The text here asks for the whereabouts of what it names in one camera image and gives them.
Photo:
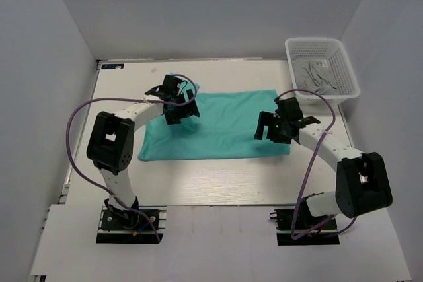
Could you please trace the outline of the teal green t shirt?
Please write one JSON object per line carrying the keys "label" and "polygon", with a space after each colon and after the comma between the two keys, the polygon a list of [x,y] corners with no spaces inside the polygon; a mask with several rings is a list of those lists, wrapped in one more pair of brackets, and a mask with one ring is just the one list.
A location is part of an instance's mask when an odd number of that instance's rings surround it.
{"label": "teal green t shirt", "polygon": [[273,112],[275,90],[198,93],[200,116],[167,125],[154,118],[145,126],[140,161],[245,159],[288,155],[290,146],[256,140],[261,111]]}

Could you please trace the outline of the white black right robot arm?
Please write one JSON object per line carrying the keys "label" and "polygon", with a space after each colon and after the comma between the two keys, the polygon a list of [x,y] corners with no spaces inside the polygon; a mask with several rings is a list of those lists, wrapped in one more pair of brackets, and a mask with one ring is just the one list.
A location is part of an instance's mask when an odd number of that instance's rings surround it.
{"label": "white black right robot arm", "polygon": [[296,142],[312,150],[336,174],[334,191],[299,197],[296,210],[304,227],[316,227],[324,216],[342,214],[353,219],[392,205],[387,170],[379,153],[365,153],[341,142],[317,118],[304,116],[295,98],[276,99],[275,103],[275,112],[259,113],[254,138]]}

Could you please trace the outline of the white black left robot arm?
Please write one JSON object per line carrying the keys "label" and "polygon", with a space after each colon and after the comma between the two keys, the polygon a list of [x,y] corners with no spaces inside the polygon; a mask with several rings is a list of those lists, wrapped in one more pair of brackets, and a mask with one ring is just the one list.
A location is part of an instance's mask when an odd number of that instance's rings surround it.
{"label": "white black left robot arm", "polygon": [[195,97],[198,86],[184,75],[165,75],[163,82],[148,90],[141,100],[117,112],[96,116],[87,147],[87,157],[98,169],[109,193],[105,206],[127,229],[134,228],[141,215],[132,190],[128,166],[134,149],[135,132],[155,118],[167,125],[181,124],[200,116]]}

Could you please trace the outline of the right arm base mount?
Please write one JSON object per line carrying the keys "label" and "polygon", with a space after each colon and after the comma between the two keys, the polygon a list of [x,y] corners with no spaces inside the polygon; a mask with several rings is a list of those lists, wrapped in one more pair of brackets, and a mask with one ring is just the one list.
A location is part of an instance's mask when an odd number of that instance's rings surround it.
{"label": "right arm base mount", "polygon": [[300,235],[306,232],[306,235],[294,240],[291,237],[291,224],[293,221],[294,208],[284,207],[275,209],[269,214],[269,219],[275,222],[276,239],[278,246],[330,246],[339,245],[340,240],[336,235],[338,228],[334,217],[327,223],[316,227],[314,226],[327,219],[327,216],[317,218],[305,218],[299,212],[295,223],[294,235]]}

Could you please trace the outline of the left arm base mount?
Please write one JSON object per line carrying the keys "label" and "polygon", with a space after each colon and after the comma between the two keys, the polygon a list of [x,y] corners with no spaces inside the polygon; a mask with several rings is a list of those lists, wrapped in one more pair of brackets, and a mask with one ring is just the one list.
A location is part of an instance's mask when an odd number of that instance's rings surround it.
{"label": "left arm base mount", "polygon": [[[165,233],[167,208],[145,207],[141,209],[153,223],[157,234],[162,239]],[[132,221],[121,219],[105,206],[102,207],[98,230],[96,234],[97,244],[159,244],[157,237],[142,216],[135,216]]]}

